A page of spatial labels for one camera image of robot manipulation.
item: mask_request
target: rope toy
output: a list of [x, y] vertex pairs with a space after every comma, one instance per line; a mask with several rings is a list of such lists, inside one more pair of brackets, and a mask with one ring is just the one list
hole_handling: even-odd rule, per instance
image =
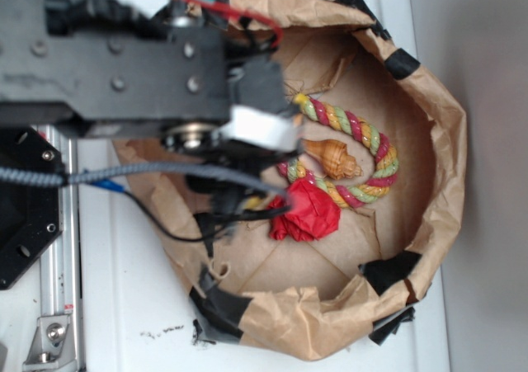
[[365, 145], [375, 158], [376, 167], [372, 177], [362, 185], [335, 186], [324, 178], [316, 177], [298, 158], [295, 158], [278, 165], [279, 173], [283, 177], [287, 177], [290, 183], [298, 178], [306, 178], [310, 183], [327, 192], [334, 203], [342, 209], [349, 207], [358, 209], [389, 193], [390, 187], [398, 178], [396, 172], [399, 161], [396, 148], [385, 134], [350, 111], [344, 111], [338, 106], [331, 106], [302, 93], [295, 96], [294, 102], [299, 104], [301, 112], [312, 121], [349, 134], [355, 141]]

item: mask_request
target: red crumpled paper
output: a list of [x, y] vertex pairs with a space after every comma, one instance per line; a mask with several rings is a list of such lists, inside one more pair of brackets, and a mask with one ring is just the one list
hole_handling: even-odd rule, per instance
[[[290, 235], [296, 242], [311, 242], [337, 230], [341, 209], [325, 191], [300, 178], [288, 188], [288, 194], [292, 199], [293, 208], [271, 220], [272, 238], [284, 240]], [[284, 205], [285, 201], [277, 196], [268, 208]]]

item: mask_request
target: black cable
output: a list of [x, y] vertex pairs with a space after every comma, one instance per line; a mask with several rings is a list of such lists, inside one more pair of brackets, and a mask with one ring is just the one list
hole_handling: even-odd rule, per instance
[[284, 215], [291, 210], [291, 205], [285, 205], [276, 209], [269, 210], [244, 210], [240, 215], [233, 215], [226, 217], [222, 222], [233, 222], [233, 221], [261, 221], [265, 219], [274, 219], [280, 215]]
[[168, 231], [167, 228], [165, 228], [165, 226], [163, 226], [163, 224], [161, 222], [158, 221], [158, 219], [152, 214], [152, 212], [150, 212], [150, 210], [147, 208], [146, 205], [143, 204], [143, 202], [138, 199], [136, 196], [134, 196], [132, 193], [128, 192], [128, 191], [122, 191], [122, 192], [119, 192], [121, 193], [122, 195], [126, 195], [128, 196], [138, 207], [141, 211], [143, 211], [143, 213], [145, 215], [147, 215], [147, 217], [153, 222], [153, 224], [156, 225], [156, 227], [162, 231], [162, 233], [169, 237], [171, 240], [175, 240], [177, 242], [184, 242], [184, 243], [199, 243], [199, 242], [204, 242], [204, 241], [207, 241], [207, 240], [210, 240], [212, 238], [214, 238], [215, 236], [217, 236], [218, 234], [220, 234], [221, 232], [223, 232], [227, 225], [223, 225], [220, 229], [217, 229], [215, 230], [213, 233], [208, 233], [204, 236], [202, 236], [201, 238], [181, 238], [179, 236], [176, 236], [172, 233], [170, 233]]

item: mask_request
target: screw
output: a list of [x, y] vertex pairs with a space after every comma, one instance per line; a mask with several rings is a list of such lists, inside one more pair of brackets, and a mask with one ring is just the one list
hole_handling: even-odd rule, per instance
[[53, 159], [55, 159], [55, 154], [53, 151], [44, 151], [42, 153], [42, 160], [45, 160], [46, 162], [51, 162]]
[[168, 136], [163, 140], [163, 146], [169, 151], [174, 151], [175, 145], [176, 145], [176, 140], [172, 136]]
[[195, 25], [195, 20], [189, 16], [179, 16], [172, 20], [172, 25], [178, 28], [187, 28]]
[[53, 343], [59, 343], [64, 339], [66, 329], [62, 325], [55, 323], [48, 327], [46, 333], [48, 334], [48, 339]]
[[37, 356], [37, 360], [40, 364], [47, 364], [48, 362], [53, 361], [54, 358], [51, 356], [51, 353], [49, 351], [45, 351], [44, 353], [40, 353]]
[[112, 89], [116, 92], [123, 92], [126, 89], [125, 80], [122, 77], [113, 77], [111, 79]]
[[196, 48], [191, 42], [186, 42], [183, 45], [183, 55], [188, 59], [192, 59], [195, 56]]
[[36, 40], [31, 46], [31, 52], [37, 57], [45, 57], [48, 54], [48, 47], [43, 40]]
[[233, 82], [239, 81], [240, 79], [244, 77], [245, 74], [246, 73], [243, 70], [243, 68], [240, 68], [240, 67], [235, 67], [229, 70], [230, 80]]
[[188, 139], [185, 143], [183, 143], [183, 147], [185, 149], [196, 149], [201, 145], [201, 141], [199, 139]]
[[114, 36], [112, 36], [112, 37], [108, 40], [108, 49], [109, 49], [110, 52], [112, 52], [113, 54], [120, 54], [120, 53], [122, 53], [123, 50], [125, 49], [125, 46], [123, 45], [123, 43], [121, 42], [120, 39], [115, 38]]
[[201, 90], [201, 80], [199, 77], [192, 76], [187, 81], [187, 89], [189, 92], [196, 94]]
[[22, 144], [24, 141], [26, 141], [27, 139], [27, 131], [24, 131], [23, 133], [21, 133], [18, 137], [16, 137], [16, 145], [20, 145]]

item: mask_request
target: black electrical tape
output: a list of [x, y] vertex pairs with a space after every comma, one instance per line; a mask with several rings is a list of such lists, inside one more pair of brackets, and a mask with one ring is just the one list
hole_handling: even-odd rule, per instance
[[380, 320], [380, 322], [383, 322], [382, 325], [380, 322], [376, 322], [374, 324], [375, 330], [369, 335], [369, 339], [371, 339], [375, 344], [381, 346], [391, 333], [396, 334], [401, 323], [413, 321], [414, 313], [414, 308], [409, 306], [404, 310], [389, 316], [388, 318]]
[[190, 293], [196, 317], [203, 330], [200, 339], [239, 343], [243, 332], [238, 325], [252, 299], [221, 290], [207, 267], [200, 274], [200, 287], [205, 292], [205, 299], [194, 287]]
[[384, 40], [390, 40], [391, 36], [390, 33], [385, 30], [383, 25], [380, 23], [378, 18], [375, 16], [375, 14], [370, 10], [370, 8], [366, 5], [364, 0], [335, 0], [335, 3], [340, 3], [342, 5], [345, 5], [347, 7], [353, 7], [359, 11], [362, 11], [363, 13], [366, 13], [369, 15], [369, 17], [375, 21], [375, 24], [371, 26], [370, 28], [372, 31], [377, 35], [383, 38]]
[[378, 295], [382, 295], [393, 284], [406, 279], [420, 261], [422, 255], [403, 251], [386, 261], [372, 261], [360, 265], [360, 272], [369, 281]]
[[420, 62], [403, 49], [398, 49], [392, 53], [384, 64], [387, 71], [397, 81], [412, 75], [420, 67]]

